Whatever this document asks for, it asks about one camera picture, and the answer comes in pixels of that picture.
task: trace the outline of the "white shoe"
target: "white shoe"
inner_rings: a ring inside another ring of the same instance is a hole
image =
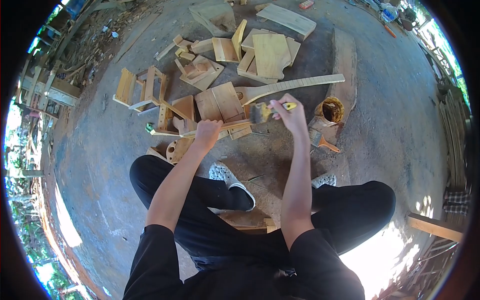
[[[223,180],[227,185],[228,189],[230,190],[232,187],[236,186],[244,190],[252,199],[253,206],[251,209],[247,210],[248,212],[251,211],[255,207],[255,198],[254,196],[247,190],[247,188],[241,183],[235,175],[233,175],[232,171],[222,162],[215,162],[210,166],[208,170],[208,178],[213,180]]]
[[[319,177],[312,180],[312,186],[316,189],[321,187],[324,184],[328,184],[331,186],[336,186],[336,176],[335,174],[326,173],[320,175]]]

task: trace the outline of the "dirt ground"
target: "dirt ground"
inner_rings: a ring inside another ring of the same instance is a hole
[[[237,24],[242,19],[248,21],[244,36],[252,28],[265,28],[296,37],[294,31],[274,22],[258,22],[254,6],[261,3],[264,1],[250,0],[248,5],[233,7]],[[106,287],[114,299],[123,295],[146,214],[130,184],[130,165],[148,147],[158,145],[165,150],[175,138],[151,136],[145,130],[147,122],[156,124],[158,110],[138,116],[111,99],[122,68],[135,73],[152,64],[168,76],[169,101],[200,92],[179,80],[174,51],[160,62],[154,59],[155,53],[178,34],[190,41],[211,37],[193,20],[188,10],[191,4],[185,0],[162,2],[160,16],[118,63],[104,60],[100,64],[94,83],[85,88],[79,105],[64,109],[53,131],[58,185],[83,240],[73,252],[92,281],[100,289]],[[277,0],[275,4],[299,12],[295,1]],[[405,215],[408,211],[418,212],[416,202],[427,195],[432,199],[433,217],[441,214],[447,176],[446,142],[437,109],[429,100],[429,96],[436,99],[433,71],[416,40],[398,26],[390,26],[397,36],[393,38],[373,16],[341,0],[316,1],[313,8],[299,12],[317,22],[317,27],[302,42],[293,67],[284,70],[285,80],[331,73],[331,34],[336,27],[356,41],[358,98],[338,139],[341,153],[315,149],[311,155],[312,177],[333,172],[337,186],[370,180],[385,182],[396,193],[392,220],[400,228],[402,239],[411,239],[411,244],[417,243],[423,249],[429,235],[406,227]],[[119,47],[112,47],[112,53]],[[213,51],[202,55],[215,58]],[[234,86],[262,85],[237,76],[236,64],[221,64],[225,70],[212,86],[228,81]],[[327,89],[327,85],[317,85],[289,92],[304,104],[310,120]],[[261,101],[280,96],[272,94]],[[259,218],[271,216],[280,225],[280,199],[291,163],[292,137],[280,121],[255,125],[252,130],[268,135],[220,140],[203,160],[197,175],[206,177],[209,166],[221,156],[227,156],[222,161],[241,180],[264,175],[255,183],[265,189],[247,183],[257,201],[254,213]],[[249,220],[247,213],[233,215],[231,219],[239,223]],[[180,277],[186,279],[196,270],[186,252],[179,246],[177,250]]]

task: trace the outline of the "wooden beam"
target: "wooden beam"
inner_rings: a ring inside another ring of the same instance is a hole
[[[454,224],[444,221],[430,219],[426,216],[410,213],[407,216],[407,223],[413,228],[433,234],[437,237],[460,242],[462,240],[462,230]]]

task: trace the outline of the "knee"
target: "knee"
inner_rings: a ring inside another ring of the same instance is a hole
[[[381,220],[384,225],[387,224],[395,212],[395,192],[383,182],[370,181],[365,185],[368,186],[372,198],[375,199],[379,220]]]

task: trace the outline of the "black pants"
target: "black pants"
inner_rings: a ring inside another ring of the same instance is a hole
[[[139,157],[132,164],[130,180],[147,209],[172,168],[151,155]],[[330,232],[331,242],[341,255],[372,237],[390,221],[395,210],[395,193],[377,181],[345,187],[322,185],[313,190],[312,205],[319,209],[312,215],[313,226]],[[246,234],[207,207],[241,209],[224,181],[193,178],[174,236],[198,269],[215,269],[215,262],[231,257],[253,257],[279,269],[293,269],[281,229],[268,234]]]

